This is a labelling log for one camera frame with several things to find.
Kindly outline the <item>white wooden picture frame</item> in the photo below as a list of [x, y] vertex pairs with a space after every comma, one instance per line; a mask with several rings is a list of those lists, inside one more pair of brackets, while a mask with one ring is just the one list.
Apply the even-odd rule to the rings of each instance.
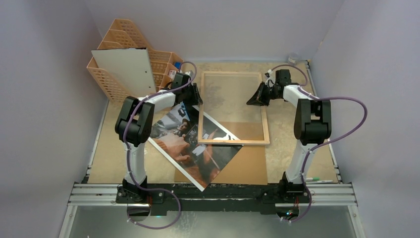
[[265, 106], [247, 101], [263, 82], [259, 72], [203, 71], [197, 108], [198, 142], [215, 145], [270, 144]]

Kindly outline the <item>brown cardboard backing board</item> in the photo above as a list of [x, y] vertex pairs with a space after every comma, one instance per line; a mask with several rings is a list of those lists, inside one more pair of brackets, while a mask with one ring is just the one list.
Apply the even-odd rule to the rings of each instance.
[[[257, 122], [225, 122], [221, 125], [240, 139], [263, 140]], [[243, 146], [212, 183], [266, 185], [265, 146]]]

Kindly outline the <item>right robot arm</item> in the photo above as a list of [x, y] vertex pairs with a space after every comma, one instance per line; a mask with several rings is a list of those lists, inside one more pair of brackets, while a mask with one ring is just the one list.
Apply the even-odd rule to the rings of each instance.
[[307, 192], [307, 169], [312, 163], [315, 148], [331, 136], [331, 102], [316, 99], [301, 85], [291, 80], [290, 71], [279, 69], [265, 73], [265, 82], [246, 102], [252, 106], [268, 106], [271, 100], [282, 99], [296, 108], [293, 132], [297, 140], [292, 161], [279, 182], [278, 195], [285, 202]]

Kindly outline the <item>printed photo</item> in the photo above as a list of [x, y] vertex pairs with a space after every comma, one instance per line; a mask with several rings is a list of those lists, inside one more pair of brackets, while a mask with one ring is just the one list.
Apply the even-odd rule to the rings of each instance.
[[152, 126], [149, 141], [200, 191], [218, 176], [242, 145], [200, 144], [199, 110], [174, 106]]

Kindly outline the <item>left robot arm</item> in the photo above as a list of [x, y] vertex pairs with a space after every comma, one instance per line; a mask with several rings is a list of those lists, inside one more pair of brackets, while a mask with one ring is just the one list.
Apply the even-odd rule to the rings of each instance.
[[180, 103], [202, 104], [198, 86], [193, 80], [188, 74], [176, 73], [174, 80], [158, 92], [140, 98], [128, 96], [123, 102], [114, 129], [126, 151], [126, 175], [122, 187], [136, 203], [145, 201], [148, 191], [153, 191], [143, 182], [147, 178], [144, 148], [152, 132], [154, 114]]

